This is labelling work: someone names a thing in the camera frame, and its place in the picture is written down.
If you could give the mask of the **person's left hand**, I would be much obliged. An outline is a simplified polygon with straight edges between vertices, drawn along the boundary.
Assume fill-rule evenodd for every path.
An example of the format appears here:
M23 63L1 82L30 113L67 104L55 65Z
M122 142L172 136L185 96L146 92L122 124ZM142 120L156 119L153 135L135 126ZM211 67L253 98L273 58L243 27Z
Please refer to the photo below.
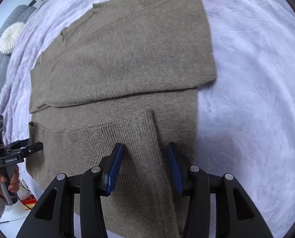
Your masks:
M0 174L0 184L5 183L5 182L7 182L7 179L2 174ZM11 181L10 181L10 185L8 186L8 190L13 193L16 193L19 191L19 189L20 189L19 172L18 172L18 166L16 166L15 172L11 178ZM3 191L1 189L1 185L0 185L0 197L4 198Z

